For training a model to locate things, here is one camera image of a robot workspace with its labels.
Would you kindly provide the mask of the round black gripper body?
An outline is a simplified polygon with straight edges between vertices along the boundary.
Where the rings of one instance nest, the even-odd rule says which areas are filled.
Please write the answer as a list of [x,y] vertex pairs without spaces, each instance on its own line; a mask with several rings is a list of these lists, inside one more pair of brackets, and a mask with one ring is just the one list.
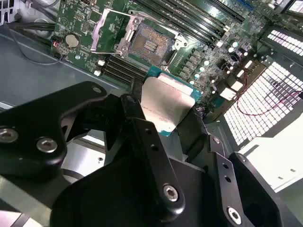
[[206,170],[170,160],[164,151],[123,156],[66,188],[53,227],[219,227],[223,203],[212,182],[226,159],[207,157]]

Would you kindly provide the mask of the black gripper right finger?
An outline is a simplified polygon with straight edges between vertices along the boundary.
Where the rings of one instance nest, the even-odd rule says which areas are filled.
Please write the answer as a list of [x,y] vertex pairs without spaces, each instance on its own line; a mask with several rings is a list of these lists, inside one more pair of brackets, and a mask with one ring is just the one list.
[[269,184],[243,155],[225,154],[195,107],[177,129],[184,163],[195,168],[178,174],[189,220],[199,227],[282,225],[280,201]]

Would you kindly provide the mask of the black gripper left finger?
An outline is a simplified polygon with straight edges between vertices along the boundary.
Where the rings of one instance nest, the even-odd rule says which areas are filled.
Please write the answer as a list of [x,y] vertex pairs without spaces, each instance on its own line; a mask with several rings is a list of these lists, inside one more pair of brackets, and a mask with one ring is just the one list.
[[129,154],[165,152],[136,96],[108,95],[86,81],[1,113],[0,172],[42,181],[54,178],[67,143],[90,130],[105,133],[107,155],[114,156],[109,164]]

